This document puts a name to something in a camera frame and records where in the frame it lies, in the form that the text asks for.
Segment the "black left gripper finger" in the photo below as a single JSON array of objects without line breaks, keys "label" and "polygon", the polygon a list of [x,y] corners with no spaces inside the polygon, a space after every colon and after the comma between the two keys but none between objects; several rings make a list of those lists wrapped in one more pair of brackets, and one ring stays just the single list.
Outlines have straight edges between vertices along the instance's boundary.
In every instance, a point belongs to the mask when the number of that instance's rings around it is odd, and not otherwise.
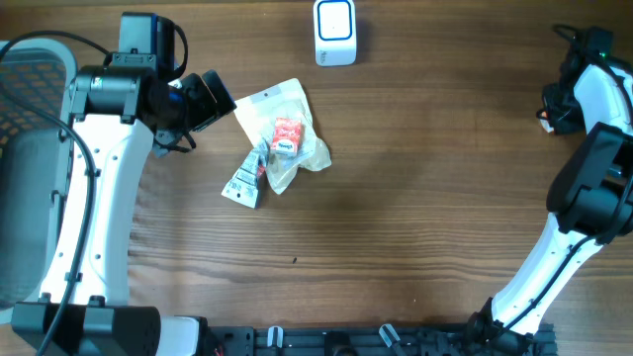
[{"label": "black left gripper finger", "polygon": [[188,102],[188,123],[192,131],[200,132],[217,120],[217,102],[200,75],[186,76],[182,90]]},{"label": "black left gripper finger", "polygon": [[218,116],[223,117],[233,112],[236,108],[236,104],[219,75],[214,70],[209,70],[202,78],[216,101],[216,112]]}]

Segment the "beige plastic pouch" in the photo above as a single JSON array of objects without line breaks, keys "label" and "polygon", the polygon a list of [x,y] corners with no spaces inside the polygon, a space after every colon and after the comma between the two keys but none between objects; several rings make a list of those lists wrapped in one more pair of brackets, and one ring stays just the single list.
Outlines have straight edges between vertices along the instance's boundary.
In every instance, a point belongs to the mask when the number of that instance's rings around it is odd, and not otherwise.
[{"label": "beige plastic pouch", "polygon": [[237,100],[234,114],[252,145],[264,150],[267,179],[276,194],[286,191],[301,168],[319,172],[331,165],[298,79]]}]

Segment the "red tissue pack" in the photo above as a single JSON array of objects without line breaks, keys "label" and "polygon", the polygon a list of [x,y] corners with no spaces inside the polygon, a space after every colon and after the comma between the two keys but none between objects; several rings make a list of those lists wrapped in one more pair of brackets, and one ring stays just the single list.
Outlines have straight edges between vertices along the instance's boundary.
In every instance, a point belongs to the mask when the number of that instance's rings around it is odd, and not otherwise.
[{"label": "red tissue pack", "polygon": [[301,143],[302,132],[303,125],[299,120],[277,118],[271,142],[271,151],[282,156],[296,156]]}]

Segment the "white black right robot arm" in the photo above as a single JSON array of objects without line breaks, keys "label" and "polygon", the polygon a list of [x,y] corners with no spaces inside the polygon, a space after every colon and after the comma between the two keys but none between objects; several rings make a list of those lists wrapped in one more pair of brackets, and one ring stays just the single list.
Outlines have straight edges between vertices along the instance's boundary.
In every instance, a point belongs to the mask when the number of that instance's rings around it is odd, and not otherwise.
[{"label": "white black right robot arm", "polygon": [[536,117],[549,133],[586,138],[550,186],[535,246],[469,319],[460,341],[466,355],[535,354],[540,322],[566,284],[603,246],[632,231],[632,66],[611,55],[611,31],[552,30],[570,47]]}]

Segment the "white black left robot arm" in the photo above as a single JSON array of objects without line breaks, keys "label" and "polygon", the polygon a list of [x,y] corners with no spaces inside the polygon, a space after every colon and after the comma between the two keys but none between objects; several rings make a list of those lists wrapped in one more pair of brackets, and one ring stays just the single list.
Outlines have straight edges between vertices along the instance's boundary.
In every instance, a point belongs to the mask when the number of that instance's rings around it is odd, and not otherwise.
[{"label": "white black left robot arm", "polygon": [[39,298],[15,305],[13,331],[41,355],[213,355],[199,316],[164,316],[128,303],[136,193],[162,134],[186,137],[234,110],[219,75],[180,86],[154,70],[86,66],[70,87],[70,184]]}]

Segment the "white barcode scanner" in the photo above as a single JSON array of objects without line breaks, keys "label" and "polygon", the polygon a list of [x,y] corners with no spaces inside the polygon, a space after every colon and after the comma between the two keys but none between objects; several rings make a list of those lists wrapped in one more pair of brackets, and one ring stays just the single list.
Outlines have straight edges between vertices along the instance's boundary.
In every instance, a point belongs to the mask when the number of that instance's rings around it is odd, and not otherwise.
[{"label": "white barcode scanner", "polygon": [[313,5],[316,64],[322,67],[353,64],[357,31],[353,0],[316,0]]}]

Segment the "grey plastic shopping basket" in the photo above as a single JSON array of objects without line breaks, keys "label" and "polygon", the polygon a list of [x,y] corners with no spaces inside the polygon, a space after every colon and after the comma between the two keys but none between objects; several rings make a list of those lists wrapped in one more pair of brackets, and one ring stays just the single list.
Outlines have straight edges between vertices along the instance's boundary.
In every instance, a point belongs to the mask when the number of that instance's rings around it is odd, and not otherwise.
[{"label": "grey plastic shopping basket", "polygon": [[[69,48],[38,38],[14,45],[1,61],[7,91],[60,118],[77,64]],[[56,249],[71,165],[60,128],[1,100],[1,321],[17,302],[34,302]]]}]

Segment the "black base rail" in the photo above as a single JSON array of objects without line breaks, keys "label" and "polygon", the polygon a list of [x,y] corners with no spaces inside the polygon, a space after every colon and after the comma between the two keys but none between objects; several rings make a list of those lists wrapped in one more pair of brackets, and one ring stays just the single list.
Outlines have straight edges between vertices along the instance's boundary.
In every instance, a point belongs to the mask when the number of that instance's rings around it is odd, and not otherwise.
[{"label": "black base rail", "polygon": [[201,353],[211,356],[513,355],[511,346],[467,344],[462,324],[431,327],[210,327]]}]

